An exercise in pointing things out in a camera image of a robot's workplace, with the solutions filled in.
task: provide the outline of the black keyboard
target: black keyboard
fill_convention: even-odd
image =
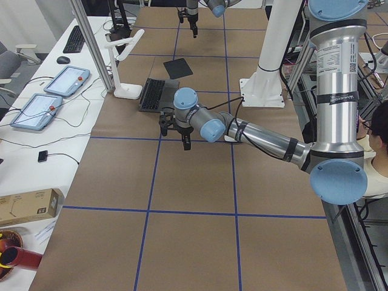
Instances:
[[[148,78],[141,93],[140,108],[144,110],[155,110],[159,107],[160,99],[164,88],[164,80]]]
[[[78,25],[74,26],[70,36],[67,39],[67,43],[63,50],[63,53],[79,53],[84,46],[85,39],[82,35],[81,29]]]

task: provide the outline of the black mouse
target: black mouse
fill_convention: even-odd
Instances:
[[[70,63],[70,59],[66,56],[60,56],[58,59],[56,59],[56,62],[58,64],[68,64]]]

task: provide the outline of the white desk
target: white desk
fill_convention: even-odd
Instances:
[[[104,62],[107,65],[110,63],[108,51],[104,48],[105,34],[107,32],[103,29],[102,25],[108,20],[108,17],[89,17],[90,25],[95,34]],[[63,69],[65,65],[57,64],[56,59],[57,57],[64,55],[62,51],[74,25],[76,25],[75,20],[69,25],[68,29],[54,46],[33,78],[40,76],[54,77]],[[77,94],[82,92],[82,90],[87,88],[96,78],[98,78],[99,74],[86,44],[84,44],[81,53],[68,54],[67,56],[71,60],[69,65],[83,67],[89,69],[91,72],[87,82],[80,90],[78,90],[78,92],[76,92],[76,94],[70,98],[64,98],[64,102],[72,101],[62,106],[57,113],[57,117],[65,119],[70,124],[78,125],[81,122],[88,102],[81,96],[77,97]],[[30,99],[32,94],[44,93],[43,88],[49,81],[49,79],[39,79],[29,83],[13,106],[21,108]],[[104,95],[104,85],[100,79],[84,93],[84,97],[90,101],[90,106],[85,120],[79,127],[71,127],[60,119],[54,119],[53,122],[41,132],[17,130],[9,125],[0,127],[0,138],[31,146],[38,146],[75,135],[83,135],[56,142],[48,146],[45,145],[37,149],[1,141],[0,158],[4,159],[4,162],[0,165],[0,196],[39,189],[59,188],[66,197],[78,167],[77,163],[63,155],[49,156],[46,162],[38,163],[38,152],[41,150],[48,150],[48,153],[66,153],[78,161],[81,160],[89,140],[88,133],[90,133],[96,122],[98,113],[104,102]],[[9,124],[15,114],[17,114],[17,112],[8,113],[0,122],[0,125]],[[26,249],[44,253],[48,239],[39,244],[34,235],[54,220],[55,219],[46,219],[17,226],[4,227],[3,229],[13,229],[20,233]],[[34,271],[15,268],[4,281],[0,282],[0,289],[8,291],[28,290],[34,276]]]

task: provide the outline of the tablet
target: tablet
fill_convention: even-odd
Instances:
[[[35,93],[10,125],[20,129],[42,130],[62,104],[62,97]]]
[[[67,65],[43,89],[47,93],[69,97],[82,86],[90,76],[90,70]]]

